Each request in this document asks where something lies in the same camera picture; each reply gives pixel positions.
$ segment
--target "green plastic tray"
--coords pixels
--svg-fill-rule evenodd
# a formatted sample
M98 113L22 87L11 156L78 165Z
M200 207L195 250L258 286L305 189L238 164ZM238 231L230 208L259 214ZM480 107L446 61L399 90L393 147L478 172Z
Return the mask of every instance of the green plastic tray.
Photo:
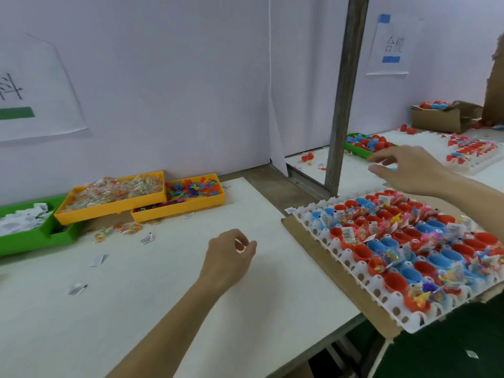
M347 134L347 137L349 137L349 136L351 137L352 135L358 135L358 134L361 134L363 137L366 136L365 134L362 134L362 133L351 133L351 134ZM369 157L369 155L372 154L372 152L370 152L368 150L365 150L360 147L357 147L356 145L351 145L351 144L347 143L346 139L345 139L345 150L351 151L354 154L356 154L364 159L367 159Z
M33 203L47 203L49 210L55 211L65 198L66 195L60 195L34 200L33 202L0 207L0 217L15 213L18 209L32 208ZM0 236L0 256L73 243L79 238L85 224L86 222L82 221L73 223L69 227L63 227L56 220L54 214L52 214L38 228L25 232L13 233L12 235Z

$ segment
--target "hand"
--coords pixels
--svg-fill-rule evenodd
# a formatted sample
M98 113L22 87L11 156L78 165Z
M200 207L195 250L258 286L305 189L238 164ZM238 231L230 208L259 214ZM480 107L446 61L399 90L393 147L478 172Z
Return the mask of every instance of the hand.
M383 162L383 166L370 165L369 171L385 179L392 188L414 195L436 196L446 179L455 175L419 146L389 147L370 155L368 161ZM397 171L384 167L393 163L397 163Z
M247 273L256 247L257 242L249 242L238 229L211 239L198 282L219 295L224 294Z

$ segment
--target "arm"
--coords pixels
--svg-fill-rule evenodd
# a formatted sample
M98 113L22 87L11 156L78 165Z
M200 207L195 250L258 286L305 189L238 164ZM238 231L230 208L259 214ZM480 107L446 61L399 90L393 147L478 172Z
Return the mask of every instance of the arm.
M249 269L256 246L237 229L211 239L195 284L106 378L175 375L212 307Z
M372 154L368 161L383 162L384 166L397 163L397 171L377 164L369 166L369 171L400 191L445 200L504 241L501 225L504 222L504 193L457 175L418 146L390 147Z

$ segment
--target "chinese character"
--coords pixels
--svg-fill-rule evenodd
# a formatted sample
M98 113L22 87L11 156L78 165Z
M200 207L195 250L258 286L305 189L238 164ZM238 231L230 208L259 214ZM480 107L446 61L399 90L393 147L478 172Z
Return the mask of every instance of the chinese character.
M22 88L16 87L9 73L6 73L6 75L7 77L0 76L0 99L5 101L5 94L8 93L16 93L19 99L22 99L21 94L19 94Z
M404 37L398 37L396 41L396 50L394 51L400 53L401 48L403 47L403 43L404 43Z
M392 52L392 45L395 44L394 42L394 36L390 37L390 39L387 41L387 47L385 48L386 52Z

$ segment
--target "cardboard box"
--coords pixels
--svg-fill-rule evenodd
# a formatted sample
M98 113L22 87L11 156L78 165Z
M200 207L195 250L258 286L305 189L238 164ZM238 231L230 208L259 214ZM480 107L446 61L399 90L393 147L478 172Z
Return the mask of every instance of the cardboard box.
M492 59L494 63L486 84L483 119L504 123L504 33L497 41L497 50Z
M432 208L437 208L440 212L445 214L455 217L463 215L459 209L435 197L405 195L419 202L428 204ZM392 340L399 335L402 328L397 326L389 313L374 302L366 290L361 289L356 283L355 278L346 272L341 263L333 259L331 254L321 246L320 242L310 235L305 227L303 227L293 215L282 219L282 224L383 337Z
M470 102L454 101L443 110L411 107L412 127L442 133L463 133L474 119L480 119L483 107Z

